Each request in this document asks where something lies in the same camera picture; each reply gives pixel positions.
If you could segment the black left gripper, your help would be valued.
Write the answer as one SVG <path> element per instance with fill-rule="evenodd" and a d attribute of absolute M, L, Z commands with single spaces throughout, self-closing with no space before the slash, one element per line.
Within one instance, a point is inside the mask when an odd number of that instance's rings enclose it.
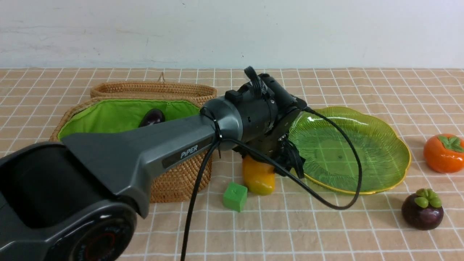
<path fill-rule="evenodd" d="M 271 159 L 277 158 L 286 171 L 293 170 L 299 179 L 305 178 L 306 159 L 287 134 L 306 103 L 288 93 L 268 73 L 258 74 L 251 66 L 244 72 L 249 82 L 225 94 L 241 118 L 240 140 Z"/>

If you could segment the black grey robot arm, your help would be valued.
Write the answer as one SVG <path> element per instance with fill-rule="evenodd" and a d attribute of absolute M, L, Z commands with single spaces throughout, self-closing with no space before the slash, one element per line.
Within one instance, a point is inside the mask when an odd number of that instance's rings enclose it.
<path fill-rule="evenodd" d="M 198 114 L 120 133 L 77 133 L 1 158 L 2 261 L 114 261 L 152 181 L 208 150 L 235 150 L 290 168 L 282 142 L 307 104 L 267 73 L 207 101 Z"/>

